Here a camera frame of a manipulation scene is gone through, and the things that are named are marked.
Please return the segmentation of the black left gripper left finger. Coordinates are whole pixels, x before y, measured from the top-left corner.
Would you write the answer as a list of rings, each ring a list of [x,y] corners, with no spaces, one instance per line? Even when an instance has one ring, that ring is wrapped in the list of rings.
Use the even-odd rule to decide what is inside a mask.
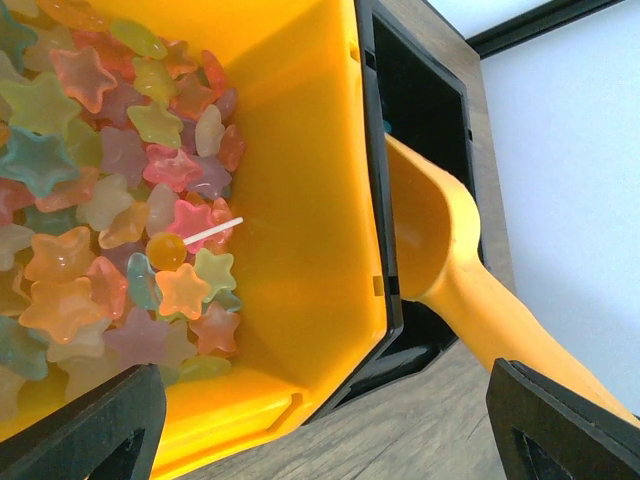
[[[131,367],[3,441],[1,477],[148,479],[166,412],[158,367]]]

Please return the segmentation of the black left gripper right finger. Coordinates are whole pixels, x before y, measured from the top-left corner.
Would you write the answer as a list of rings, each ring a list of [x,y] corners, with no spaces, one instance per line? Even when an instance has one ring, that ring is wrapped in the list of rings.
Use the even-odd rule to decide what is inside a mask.
[[[639,428],[518,361],[495,361],[486,405],[508,479],[637,479]]]

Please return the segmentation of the orange plastic scoop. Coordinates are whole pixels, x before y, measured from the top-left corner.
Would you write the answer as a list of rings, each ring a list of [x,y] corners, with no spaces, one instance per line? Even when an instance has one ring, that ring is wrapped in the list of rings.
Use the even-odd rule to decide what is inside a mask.
[[[518,361],[638,425],[482,264],[480,215],[464,184],[391,135],[385,143],[402,298],[437,313],[486,369]]]

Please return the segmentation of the yellow bin with star candies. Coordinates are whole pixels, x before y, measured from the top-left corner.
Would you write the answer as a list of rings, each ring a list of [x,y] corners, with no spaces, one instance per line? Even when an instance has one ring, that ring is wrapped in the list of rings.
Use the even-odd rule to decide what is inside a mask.
[[[228,374],[164,387],[152,479],[281,438],[386,332],[366,151],[357,1],[99,1],[210,49],[239,91],[248,141],[232,186],[230,249],[243,302]],[[26,384],[1,443],[71,403],[65,378]]]

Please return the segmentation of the black bin with lollipops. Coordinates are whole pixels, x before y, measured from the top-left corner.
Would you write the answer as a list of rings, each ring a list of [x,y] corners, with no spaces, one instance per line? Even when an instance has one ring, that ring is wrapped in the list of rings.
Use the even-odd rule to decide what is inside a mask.
[[[399,217],[391,200],[386,135],[401,141],[473,189],[473,136],[467,90],[379,1],[357,1],[363,71],[366,151],[382,262],[386,332],[364,360],[312,415],[342,406],[425,370],[457,339],[432,310],[400,296]]]

